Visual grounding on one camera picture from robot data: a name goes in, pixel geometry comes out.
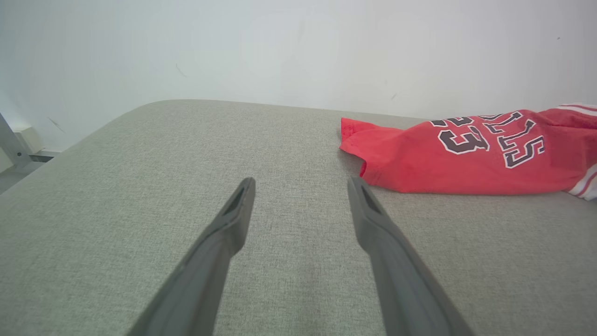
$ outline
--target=fabric texture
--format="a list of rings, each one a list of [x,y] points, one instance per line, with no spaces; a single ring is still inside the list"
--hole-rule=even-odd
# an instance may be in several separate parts
[[[257,194],[216,335],[384,335],[341,117],[209,100],[137,108],[0,195],[0,335],[123,335],[242,178]],[[597,204],[373,188],[478,335],[597,328]]]
[[[369,184],[403,193],[597,197],[597,109],[425,121],[406,130],[343,118],[340,149]]]

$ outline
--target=gray cushion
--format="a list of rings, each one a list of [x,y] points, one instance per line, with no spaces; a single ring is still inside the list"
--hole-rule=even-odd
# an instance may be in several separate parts
[[[340,117],[207,100],[137,108],[0,196],[0,334],[118,335],[242,178],[257,180],[217,335],[383,335],[346,192]],[[597,204],[373,188],[479,335],[597,329]]]

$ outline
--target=red shirt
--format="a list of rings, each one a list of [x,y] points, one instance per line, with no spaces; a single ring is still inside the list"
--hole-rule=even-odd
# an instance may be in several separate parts
[[[402,193],[597,197],[597,108],[426,121],[407,130],[342,118],[340,149],[361,177]]]

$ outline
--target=white wall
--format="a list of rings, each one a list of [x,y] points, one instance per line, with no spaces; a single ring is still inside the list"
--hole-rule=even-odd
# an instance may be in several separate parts
[[[19,108],[16,107],[8,95],[0,88],[0,114],[4,120],[12,127],[13,130],[25,129],[30,126],[30,123],[20,113]]]
[[[0,90],[50,149],[163,99],[427,118],[597,102],[595,0],[0,1]]]

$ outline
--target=basketball jersey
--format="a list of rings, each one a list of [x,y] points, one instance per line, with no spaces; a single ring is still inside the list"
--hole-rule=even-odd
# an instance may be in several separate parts
[[[402,193],[597,197],[597,108],[425,121],[406,130],[343,118],[340,149],[361,177]]]

